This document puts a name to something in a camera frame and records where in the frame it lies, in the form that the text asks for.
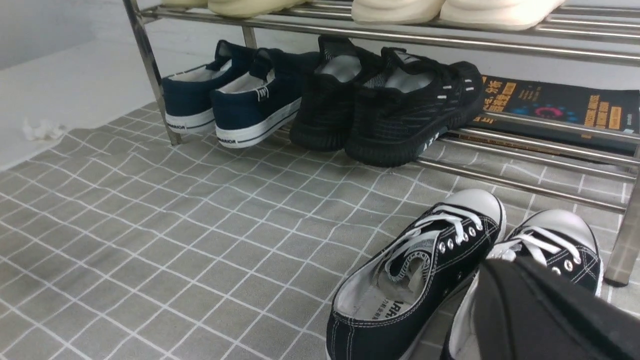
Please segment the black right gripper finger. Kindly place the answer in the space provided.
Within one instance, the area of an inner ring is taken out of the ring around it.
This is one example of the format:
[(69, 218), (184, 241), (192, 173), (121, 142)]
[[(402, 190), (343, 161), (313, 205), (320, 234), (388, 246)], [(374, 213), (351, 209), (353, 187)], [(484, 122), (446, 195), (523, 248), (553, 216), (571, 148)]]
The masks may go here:
[(473, 325), (483, 360), (637, 360), (637, 317), (531, 259), (485, 260)]

